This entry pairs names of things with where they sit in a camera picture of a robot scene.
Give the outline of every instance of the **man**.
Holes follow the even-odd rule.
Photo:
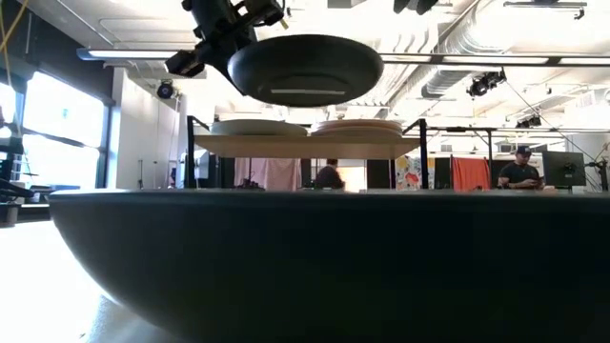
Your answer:
[[[499,172],[498,184],[510,190],[539,190],[544,186],[538,170],[527,163],[532,151],[528,147],[518,147],[515,162],[504,166]]]
[[[330,188],[333,190],[340,190],[345,186],[345,183],[341,180],[336,167],[338,161],[335,159],[327,159],[326,167],[322,168],[315,176],[314,187],[316,189]]]

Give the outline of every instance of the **computer monitor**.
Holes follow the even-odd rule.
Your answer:
[[[587,185],[584,157],[580,152],[545,151],[542,164],[546,185],[557,188]]]

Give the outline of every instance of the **stack of plates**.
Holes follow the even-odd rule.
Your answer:
[[[331,120],[312,127],[312,136],[393,136],[401,137],[400,124],[388,120]]]
[[[210,133],[220,135],[305,136],[307,130],[295,124],[275,120],[235,119],[213,123]]]

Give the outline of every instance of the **wooden shelf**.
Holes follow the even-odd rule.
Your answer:
[[[396,159],[416,138],[196,135],[194,143],[221,157]]]

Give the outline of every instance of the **cap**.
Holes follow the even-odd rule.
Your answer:
[[[532,150],[530,147],[518,147],[515,153],[522,154],[524,156],[531,156]]]

